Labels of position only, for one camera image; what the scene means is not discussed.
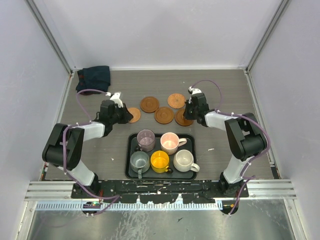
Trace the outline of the light orange coaster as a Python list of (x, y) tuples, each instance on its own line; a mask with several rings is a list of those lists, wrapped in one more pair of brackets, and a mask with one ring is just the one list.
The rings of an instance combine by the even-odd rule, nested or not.
[(141, 117), (141, 112), (138, 108), (136, 107), (130, 107), (127, 109), (129, 113), (133, 116), (133, 118), (129, 121), (130, 123), (135, 123), (137, 122), (140, 117)]

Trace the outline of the woven rattan coaster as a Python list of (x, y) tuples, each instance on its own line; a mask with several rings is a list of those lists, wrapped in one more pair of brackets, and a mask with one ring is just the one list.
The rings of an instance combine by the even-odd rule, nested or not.
[(173, 93), (167, 98), (168, 105), (173, 109), (181, 109), (185, 106), (186, 98), (180, 93)]

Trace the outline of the dark wooden coaster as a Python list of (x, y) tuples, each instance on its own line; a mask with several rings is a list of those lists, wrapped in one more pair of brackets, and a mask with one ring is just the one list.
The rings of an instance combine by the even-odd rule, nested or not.
[(159, 107), (155, 112), (154, 112), (154, 119), (162, 125), (169, 124), (173, 121), (174, 119), (174, 112), (172, 109), (169, 107), (163, 106)]
[(159, 108), (159, 100), (153, 96), (147, 96), (140, 102), (140, 109), (145, 113), (154, 113)]
[(190, 125), (193, 124), (193, 120), (188, 120), (188, 119), (185, 119), (184, 117), (184, 112), (185, 112), (185, 109), (182, 108), (182, 109), (179, 109), (175, 115), (174, 115), (174, 119), (175, 119), (175, 122), (182, 126), (182, 127), (188, 127)]

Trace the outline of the purple mug black handle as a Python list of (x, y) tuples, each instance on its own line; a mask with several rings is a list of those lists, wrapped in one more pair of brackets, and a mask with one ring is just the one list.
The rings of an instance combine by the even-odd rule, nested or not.
[(156, 137), (153, 131), (143, 129), (137, 134), (137, 146), (135, 151), (150, 152), (154, 149), (156, 144)]

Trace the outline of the pink ceramic mug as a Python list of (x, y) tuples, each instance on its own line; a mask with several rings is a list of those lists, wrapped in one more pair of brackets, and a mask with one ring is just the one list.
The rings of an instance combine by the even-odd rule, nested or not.
[(173, 155), (177, 152), (178, 147), (187, 143), (186, 138), (179, 138), (177, 134), (173, 132), (164, 133), (160, 138), (161, 150), (168, 155)]

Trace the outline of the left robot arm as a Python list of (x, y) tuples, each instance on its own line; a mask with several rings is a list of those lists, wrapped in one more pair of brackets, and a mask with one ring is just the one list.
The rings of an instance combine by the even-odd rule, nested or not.
[(54, 125), (42, 152), (42, 160), (61, 169), (88, 198), (95, 198), (100, 193), (99, 178), (81, 160), (85, 141), (106, 137), (115, 124), (127, 124), (134, 116), (124, 103), (104, 100), (100, 111), (89, 123)]

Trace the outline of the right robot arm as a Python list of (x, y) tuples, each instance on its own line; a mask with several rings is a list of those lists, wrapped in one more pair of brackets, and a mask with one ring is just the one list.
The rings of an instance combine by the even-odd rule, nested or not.
[(241, 187), (244, 174), (252, 161), (269, 149), (269, 138), (257, 123), (253, 113), (223, 113), (209, 109), (205, 94), (198, 88), (190, 88), (183, 116), (198, 124), (222, 130), (226, 133), (231, 158), (220, 174), (218, 189), (225, 197), (231, 197)]

